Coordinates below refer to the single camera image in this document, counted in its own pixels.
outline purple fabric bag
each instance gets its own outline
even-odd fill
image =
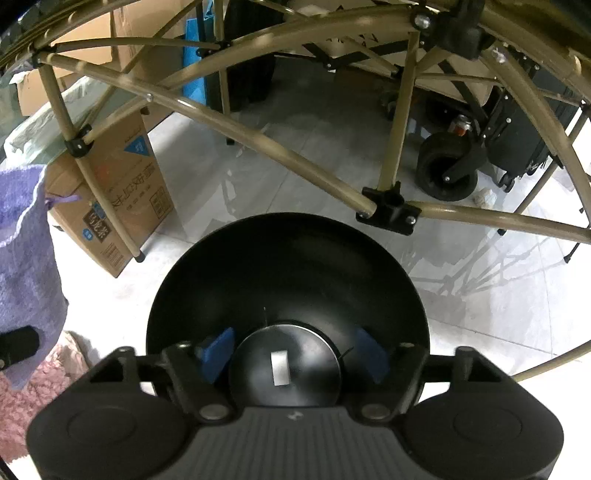
[[[66,321],[44,182],[41,165],[0,171],[0,333],[30,325],[40,341],[33,357],[4,371],[13,388],[27,383]]]

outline black round basin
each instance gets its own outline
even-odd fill
[[[295,327],[279,327],[271,335],[267,332],[273,325]],[[253,365],[253,372],[260,370],[257,358],[265,358],[270,368],[271,360],[261,353],[256,339],[277,343],[264,345],[269,353],[286,352],[296,357],[299,366],[310,365],[302,368],[315,365],[303,349],[319,352],[317,372],[302,376],[305,385],[297,385],[298,379],[292,378],[295,386],[276,387],[297,391],[299,400],[294,404],[298,406],[307,405],[306,385],[330,385],[331,392],[312,395],[316,400],[309,405],[320,405],[323,401],[318,398],[336,399],[335,389],[348,391],[353,385],[358,389],[371,381],[355,349],[351,350],[359,327],[386,351],[401,343],[429,345],[423,305],[398,262],[356,229],[300,213],[239,220],[191,247],[156,295],[147,352],[159,353],[184,340],[200,342],[228,327],[235,330],[235,356],[240,360],[230,361],[230,374],[226,372],[220,382],[235,400],[240,397],[236,385],[249,391],[238,400],[244,404],[261,404],[264,391],[273,390],[273,383],[262,385],[260,378],[249,385],[241,378],[249,375],[246,364]],[[279,334],[289,338],[277,339]],[[322,375],[327,375],[326,382]]]

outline pink plush fabric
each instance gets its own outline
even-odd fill
[[[77,345],[72,346],[71,337],[68,340],[56,345],[22,390],[12,390],[0,374],[0,456],[6,463],[28,454],[25,438],[31,420],[87,370]]]

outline bolt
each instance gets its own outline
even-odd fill
[[[491,50],[492,57],[495,59],[497,63],[503,65],[507,61],[507,57],[501,51],[499,47],[495,47]]]
[[[361,408],[361,415],[368,420],[383,420],[390,415],[390,409],[381,403],[368,403]]]
[[[417,15],[414,17],[414,25],[419,30],[426,30],[431,26],[431,19],[424,14]]]
[[[230,410],[220,403],[210,403],[199,410],[199,414],[206,420],[221,420],[228,416]]]

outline black suitcase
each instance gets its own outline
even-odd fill
[[[531,65],[530,77],[538,88],[574,97],[573,92],[561,81],[548,71],[536,67]],[[558,100],[546,100],[566,129],[578,108]],[[548,148],[538,131],[506,91],[495,106],[487,129],[492,133],[488,135],[486,143],[489,161],[507,172],[505,181],[522,177],[525,173],[532,175],[548,158]]]

